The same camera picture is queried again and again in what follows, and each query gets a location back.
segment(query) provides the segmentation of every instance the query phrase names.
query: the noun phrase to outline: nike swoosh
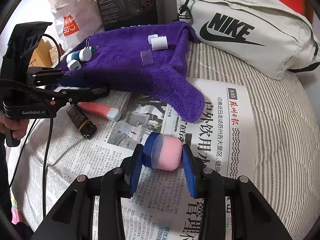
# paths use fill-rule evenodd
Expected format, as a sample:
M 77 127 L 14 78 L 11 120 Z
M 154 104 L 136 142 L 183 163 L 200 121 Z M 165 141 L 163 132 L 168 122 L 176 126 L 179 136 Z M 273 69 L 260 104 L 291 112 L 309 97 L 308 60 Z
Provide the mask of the nike swoosh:
M 258 44 L 258 43 L 254 43 L 254 42 L 250 42 L 250 41 L 246 41 L 246 40 L 238 40 L 236 38 L 232 38 L 232 37 L 226 37 L 226 36 L 220 36 L 220 35 L 214 35 L 208 32 L 207 30 L 207 24 L 204 24 L 200 30 L 200 36 L 207 40 L 207 41 L 223 41 L 223 42 L 235 42 L 235 43 L 244 43 L 244 44 L 252 44 L 252 45 L 259 45 L 259 46 L 264 46 L 262 44 Z

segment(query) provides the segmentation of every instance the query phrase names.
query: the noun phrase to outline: newspaper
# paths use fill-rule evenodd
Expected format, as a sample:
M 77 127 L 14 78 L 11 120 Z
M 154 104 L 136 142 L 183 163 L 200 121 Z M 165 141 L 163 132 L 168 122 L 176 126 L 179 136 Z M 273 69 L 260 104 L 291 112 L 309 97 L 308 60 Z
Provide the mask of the newspaper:
M 80 174 L 101 176 L 132 155 L 148 135 L 161 132 L 191 144 L 192 152 L 204 164 L 223 176 L 246 175 L 253 180 L 257 142 L 251 104 L 246 88 L 228 83 L 188 79 L 205 97 L 205 107 L 196 123 L 187 123 L 174 109 L 150 96 L 111 91 L 97 102 L 122 111 L 119 122 L 88 114 L 98 132 L 84 140 L 61 109 L 54 119 L 48 157 L 47 212 Z M 41 176 L 49 120 L 40 120 L 31 133 L 21 159 L 13 192 L 33 230 L 42 221 Z M 9 162 L 19 153 L 12 153 Z M 121 199 L 126 239 L 197 239 L 203 200 L 190 197 L 183 169 L 175 171 L 142 168 L 137 192 Z M 96 198 L 93 239 L 98 239 Z M 230 201 L 226 199 L 226 239 L 231 239 Z

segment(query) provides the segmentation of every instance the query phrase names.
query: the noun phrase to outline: metal screw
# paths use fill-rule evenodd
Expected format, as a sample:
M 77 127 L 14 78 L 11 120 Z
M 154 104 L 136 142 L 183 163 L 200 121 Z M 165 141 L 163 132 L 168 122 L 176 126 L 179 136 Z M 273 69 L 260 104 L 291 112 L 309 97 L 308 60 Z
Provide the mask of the metal screw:
M 246 176 L 241 176 L 239 179 L 243 183 L 247 183 L 249 181 L 249 179 Z
M 79 175 L 79 176 L 77 177 L 77 181 L 79 181 L 79 182 L 85 181 L 85 175 Z
M 211 168 L 209 168 L 209 167 L 206 167 L 206 168 L 203 169 L 203 172 L 205 174 L 211 174 L 213 172 L 213 170 Z
M 119 168 L 119 167 L 118 167 L 118 168 L 114 168 L 114 169 L 113 169 L 113 173 L 114 173 L 114 174 L 120 174 L 120 173 L 122 173 L 122 169 Z

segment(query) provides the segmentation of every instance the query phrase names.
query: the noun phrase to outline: striped fabric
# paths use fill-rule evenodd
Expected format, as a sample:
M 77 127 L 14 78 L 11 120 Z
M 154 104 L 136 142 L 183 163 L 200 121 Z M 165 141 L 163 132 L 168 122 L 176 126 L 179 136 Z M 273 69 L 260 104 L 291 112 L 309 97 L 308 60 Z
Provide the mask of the striped fabric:
M 254 184 L 293 240 L 303 239 L 320 214 L 319 128 L 294 73 L 272 80 L 207 44 L 190 43 L 188 77 L 244 85 L 257 130 Z

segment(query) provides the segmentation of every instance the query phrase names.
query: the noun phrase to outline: wavy line pattern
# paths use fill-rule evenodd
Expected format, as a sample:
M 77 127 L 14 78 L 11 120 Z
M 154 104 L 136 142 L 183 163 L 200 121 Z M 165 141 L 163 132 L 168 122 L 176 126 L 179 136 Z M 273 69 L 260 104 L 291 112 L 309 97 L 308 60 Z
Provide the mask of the wavy line pattern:
M 240 153 L 240 131 L 239 128 L 232 128 L 232 153 L 230 165 L 230 178 L 236 178 L 238 175 L 239 153 Z

